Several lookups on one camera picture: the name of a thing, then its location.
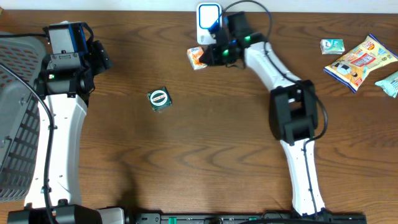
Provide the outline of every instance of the green light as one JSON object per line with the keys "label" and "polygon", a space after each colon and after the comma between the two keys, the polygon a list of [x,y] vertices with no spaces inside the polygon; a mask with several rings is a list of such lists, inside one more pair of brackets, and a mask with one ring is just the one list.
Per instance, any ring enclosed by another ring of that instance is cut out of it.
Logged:
{"label": "green light", "polygon": [[228,55],[229,55],[229,50],[228,50],[228,49],[227,49],[227,50],[224,50],[223,55],[224,55],[224,56],[228,56]]}

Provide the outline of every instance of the small snack packet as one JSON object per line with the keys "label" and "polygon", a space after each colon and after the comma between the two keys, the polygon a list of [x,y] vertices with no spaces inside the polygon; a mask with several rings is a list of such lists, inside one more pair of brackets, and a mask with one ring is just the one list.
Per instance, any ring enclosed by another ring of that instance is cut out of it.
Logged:
{"label": "small snack packet", "polygon": [[369,34],[362,44],[326,66],[323,71],[356,93],[371,71],[396,61],[398,56]]}
{"label": "small snack packet", "polygon": [[375,85],[381,87],[389,96],[396,97],[398,93],[398,72],[378,81]]}
{"label": "small snack packet", "polygon": [[343,39],[322,39],[322,54],[342,54],[345,51]]}
{"label": "small snack packet", "polygon": [[203,49],[201,47],[188,49],[187,55],[194,70],[207,67],[207,64],[199,62],[199,58],[203,55]]}

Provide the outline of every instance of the green component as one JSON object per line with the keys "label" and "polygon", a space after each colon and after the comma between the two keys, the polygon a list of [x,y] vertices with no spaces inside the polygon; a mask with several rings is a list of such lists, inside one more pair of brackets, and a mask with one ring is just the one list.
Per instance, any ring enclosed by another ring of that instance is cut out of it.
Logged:
{"label": "green component", "polygon": [[177,224],[177,218],[175,218],[175,217],[170,217],[170,218],[169,218],[169,224]]}
{"label": "green component", "polygon": [[228,49],[227,49],[227,50],[224,50],[223,55],[224,55],[224,56],[228,56],[228,55],[229,55],[229,50],[228,50]]}
{"label": "green component", "polygon": [[154,111],[158,111],[172,105],[172,99],[167,92],[166,87],[152,91],[148,93],[147,96]]}

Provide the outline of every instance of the yellow snack bag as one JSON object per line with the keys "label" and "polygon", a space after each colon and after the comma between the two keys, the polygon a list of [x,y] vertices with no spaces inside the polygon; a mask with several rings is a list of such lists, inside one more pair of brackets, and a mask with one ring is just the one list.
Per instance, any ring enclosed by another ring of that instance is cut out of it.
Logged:
{"label": "yellow snack bag", "polygon": [[396,61],[398,56],[369,34],[362,44],[326,66],[323,71],[356,93],[371,71]]}

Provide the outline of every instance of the wooden table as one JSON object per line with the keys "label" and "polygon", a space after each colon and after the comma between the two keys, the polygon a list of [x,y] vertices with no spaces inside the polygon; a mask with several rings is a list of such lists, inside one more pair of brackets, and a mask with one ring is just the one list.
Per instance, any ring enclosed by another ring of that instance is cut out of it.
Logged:
{"label": "wooden table", "polygon": [[[398,50],[397,16],[272,15],[276,54],[314,82],[328,110],[328,132],[316,142],[326,207],[363,212],[369,224],[397,223],[398,100],[374,82],[398,70],[398,63],[372,72],[353,94],[322,72],[339,56],[321,55],[319,46],[322,38],[339,38],[352,49],[373,33]],[[291,208],[285,154],[268,124],[269,93],[250,69],[192,70],[186,51],[198,45],[194,12],[4,11],[0,30],[40,32],[64,20],[87,22],[114,62],[95,77],[81,134],[84,206],[165,213]],[[266,31],[264,13],[248,20]],[[162,86],[173,106],[155,113],[146,93]],[[22,205],[0,205],[0,222]]]}

